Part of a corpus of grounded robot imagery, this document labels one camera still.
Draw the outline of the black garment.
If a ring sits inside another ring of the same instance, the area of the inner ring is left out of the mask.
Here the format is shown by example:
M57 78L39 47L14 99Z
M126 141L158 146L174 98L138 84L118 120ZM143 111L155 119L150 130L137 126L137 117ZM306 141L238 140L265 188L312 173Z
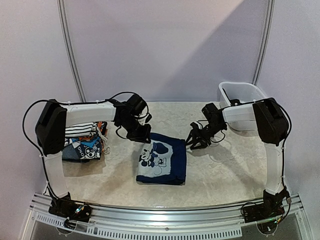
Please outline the black garment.
M222 90L223 90L226 98L227 98L228 101L230 102L230 105L231 105L231 106L237 106L237 105L240 105L240 104L241 104L241 102L240 102L239 99L237 99L237 98L235 98L235 99L230 99L229 96L227 95L227 92L225 91L225 89L223 88Z

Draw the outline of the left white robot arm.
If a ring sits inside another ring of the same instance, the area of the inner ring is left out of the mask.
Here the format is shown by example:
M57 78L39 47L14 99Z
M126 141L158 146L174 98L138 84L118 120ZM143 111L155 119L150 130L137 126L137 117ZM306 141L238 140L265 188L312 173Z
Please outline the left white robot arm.
M37 144L44 163L44 172L55 209L63 216L74 213L74 205L64 197L68 195L64 179L62 153L65 146L66 128L91 122L112 122L126 130L126 139L138 143L150 143L151 126L140 123L145 120L142 112L148 110L146 101L131 93L128 100L120 102L109 98L95 102L58 102L46 100L46 104L35 126Z

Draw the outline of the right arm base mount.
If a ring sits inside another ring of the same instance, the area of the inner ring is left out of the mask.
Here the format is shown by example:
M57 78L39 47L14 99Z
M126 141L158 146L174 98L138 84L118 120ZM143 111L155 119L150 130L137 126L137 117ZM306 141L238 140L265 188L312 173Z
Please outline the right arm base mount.
M291 203L291 195L286 188L275 195L264 191L262 203L246 202L240 213L245 223L255 222L258 231L269 236L275 234L278 225L289 215Z

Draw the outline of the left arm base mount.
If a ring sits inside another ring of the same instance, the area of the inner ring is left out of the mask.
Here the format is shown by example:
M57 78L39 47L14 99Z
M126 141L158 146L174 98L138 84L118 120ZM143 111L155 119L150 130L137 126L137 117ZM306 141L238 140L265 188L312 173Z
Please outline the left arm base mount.
M88 223L92 215L92 207L86 203L77 203L71 200L68 193L66 196L58 198L50 194L51 204L48 212L52 215L65 218L63 227L75 230L77 222Z

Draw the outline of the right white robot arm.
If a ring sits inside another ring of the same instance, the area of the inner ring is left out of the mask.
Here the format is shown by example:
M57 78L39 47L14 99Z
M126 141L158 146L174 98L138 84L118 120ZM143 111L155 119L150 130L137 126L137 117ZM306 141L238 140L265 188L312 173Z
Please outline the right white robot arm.
M220 109L214 103L208 103L201 111L207 125L192 122L186 145L191 150L207 148L213 143L213 137L217 133L227 130L228 124L254 121L266 152L267 177L264 196L284 195L285 144L292 124L283 107L270 97Z

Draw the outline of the navy blue t-shirt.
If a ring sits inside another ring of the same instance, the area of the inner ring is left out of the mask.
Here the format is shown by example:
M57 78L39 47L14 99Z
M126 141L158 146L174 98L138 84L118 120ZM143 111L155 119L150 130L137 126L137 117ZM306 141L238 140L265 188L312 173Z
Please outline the navy blue t-shirt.
M185 184L187 152L184 139L163 134L150 134L150 143L143 145L138 158L136 182L139 184Z

